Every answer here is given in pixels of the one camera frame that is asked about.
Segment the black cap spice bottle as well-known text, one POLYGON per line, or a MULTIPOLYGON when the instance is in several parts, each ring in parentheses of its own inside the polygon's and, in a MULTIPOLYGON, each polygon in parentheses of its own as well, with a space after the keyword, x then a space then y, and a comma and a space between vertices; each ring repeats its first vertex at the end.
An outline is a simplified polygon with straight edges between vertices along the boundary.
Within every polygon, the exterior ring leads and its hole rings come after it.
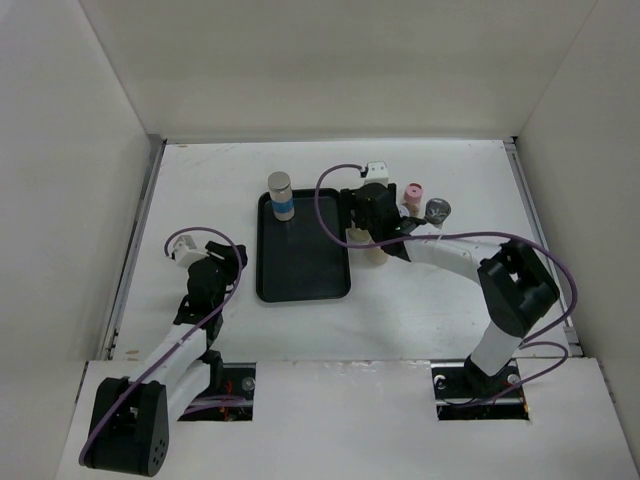
POLYGON ((365 229, 356 227, 354 223, 351 223, 351 226, 346 229, 346 234, 351 249, 366 250, 375 247, 370 233, 365 229))

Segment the pink cap spice bottle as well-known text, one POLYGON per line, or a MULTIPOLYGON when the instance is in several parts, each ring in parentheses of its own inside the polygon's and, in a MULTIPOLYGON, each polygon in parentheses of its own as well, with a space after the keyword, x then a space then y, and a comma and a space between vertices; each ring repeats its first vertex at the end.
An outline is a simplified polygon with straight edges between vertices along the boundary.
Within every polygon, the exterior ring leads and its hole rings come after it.
POLYGON ((419 217, 424 190, 418 183, 410 183, 403 193, 403 205, 412 217, 419 217))

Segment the clear dome cap shaker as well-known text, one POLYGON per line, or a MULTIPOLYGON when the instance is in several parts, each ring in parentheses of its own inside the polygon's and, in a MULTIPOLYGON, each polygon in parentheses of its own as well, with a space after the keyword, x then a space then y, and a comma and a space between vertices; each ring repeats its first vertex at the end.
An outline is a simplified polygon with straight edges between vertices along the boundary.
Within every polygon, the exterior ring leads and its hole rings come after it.
POLYGON ((424 220, 436 230, 441 230, 451 211, 451 205, 445 199, 431 198, 425 204, 424 220))

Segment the blue label bead jar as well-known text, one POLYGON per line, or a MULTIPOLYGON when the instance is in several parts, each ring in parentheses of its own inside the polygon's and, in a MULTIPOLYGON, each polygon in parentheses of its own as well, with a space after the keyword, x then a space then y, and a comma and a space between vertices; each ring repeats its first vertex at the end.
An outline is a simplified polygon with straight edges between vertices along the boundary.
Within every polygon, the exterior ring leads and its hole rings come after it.
POLYGON ((295 214, 291 180, 287 173, 276 171, 268 177, 271 206, 277 220, 286 222, 295 214))

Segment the red label white lid jar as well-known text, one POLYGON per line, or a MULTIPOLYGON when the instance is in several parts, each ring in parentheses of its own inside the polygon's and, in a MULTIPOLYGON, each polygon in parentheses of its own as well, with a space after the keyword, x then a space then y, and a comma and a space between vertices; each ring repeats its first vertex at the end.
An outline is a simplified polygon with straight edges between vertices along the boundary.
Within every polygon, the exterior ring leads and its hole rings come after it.
POLYGON ((406 205, 398 204, 397 210, 401 218, 409 218, 411 216, 411 213, 406 205))

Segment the yellow cap spice bottle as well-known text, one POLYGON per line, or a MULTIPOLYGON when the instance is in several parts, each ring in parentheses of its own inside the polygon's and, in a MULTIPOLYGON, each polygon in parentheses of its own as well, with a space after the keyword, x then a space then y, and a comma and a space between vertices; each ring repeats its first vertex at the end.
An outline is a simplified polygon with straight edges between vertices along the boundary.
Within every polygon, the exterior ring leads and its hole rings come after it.
POLYGON ((374 247, 373 244, 373 241, 367 244, 368 248, 364 253, 365 258, 373 265, 384 265, 389 259, 388 254, 384 252, 381 247, 374 247))

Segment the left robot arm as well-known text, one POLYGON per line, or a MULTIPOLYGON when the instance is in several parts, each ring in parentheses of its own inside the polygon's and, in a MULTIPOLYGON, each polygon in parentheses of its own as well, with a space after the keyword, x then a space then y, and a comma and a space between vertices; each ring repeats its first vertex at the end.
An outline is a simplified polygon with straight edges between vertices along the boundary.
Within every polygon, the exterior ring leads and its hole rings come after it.
POLYGON ((210 399, 223 390, 223 361, 212 345, 248 263, 246 248, 226 239, 199 249, 183 230, 164 252, 186 269, 187 293, 168 334, 142 365, 99 384, 78 459, 83 467, 155 476, 166 460, 173 424, 198 395, 210 399))

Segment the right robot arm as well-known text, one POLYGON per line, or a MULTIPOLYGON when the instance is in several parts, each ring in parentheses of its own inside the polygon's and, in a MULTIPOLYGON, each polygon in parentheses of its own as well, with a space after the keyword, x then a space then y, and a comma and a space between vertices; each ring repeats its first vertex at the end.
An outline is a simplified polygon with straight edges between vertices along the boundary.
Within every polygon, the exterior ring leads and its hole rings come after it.
POLYGON ((370 183, 343 189, 341 200, 355 227, 392 256, 439 267, 482 290, 490 323, 464 363, 464 384, 476 398, 497 392, 500 375, 522 340, 559 299, 559 289, 529 243, 510 239, 489 244, 446 240, 439 228, 451 212, 443 199, 427 202, 422 218, 404 216, 395 189, 370 183))

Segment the black plastic tray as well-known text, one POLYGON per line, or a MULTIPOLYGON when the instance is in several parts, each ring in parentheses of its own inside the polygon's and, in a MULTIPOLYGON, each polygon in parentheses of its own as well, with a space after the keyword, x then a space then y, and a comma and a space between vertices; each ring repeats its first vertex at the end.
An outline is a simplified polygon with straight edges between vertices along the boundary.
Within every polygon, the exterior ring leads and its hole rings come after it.
POLYGON ((349 254, 324 231, 346 240, 340 195, 323 188, 293 192, 294 216, 275 218, 270 195, 258 200, 256 294, 266 303, 334 300, 351 289, 349 254))

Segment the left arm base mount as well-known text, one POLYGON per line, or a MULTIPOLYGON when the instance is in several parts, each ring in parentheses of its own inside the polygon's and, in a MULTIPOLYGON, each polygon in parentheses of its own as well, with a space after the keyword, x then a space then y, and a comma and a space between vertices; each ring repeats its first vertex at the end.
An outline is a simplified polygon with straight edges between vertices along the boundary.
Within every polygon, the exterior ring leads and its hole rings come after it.
POLYGON ((211 385, 191 401, 182 422, 246 422, 253 419, 255 363, 225 363, 211 385))

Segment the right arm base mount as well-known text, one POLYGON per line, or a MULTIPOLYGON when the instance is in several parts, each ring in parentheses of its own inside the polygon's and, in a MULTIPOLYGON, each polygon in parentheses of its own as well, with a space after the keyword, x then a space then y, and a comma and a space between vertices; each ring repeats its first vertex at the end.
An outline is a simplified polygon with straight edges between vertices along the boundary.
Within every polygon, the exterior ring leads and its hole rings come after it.
POLYGON ((529 420, 522 387, 496 398, 520 380, 515 361, 487 385, 473 386, 462 362, 432 363, 431 375, 440 421, 529 420))

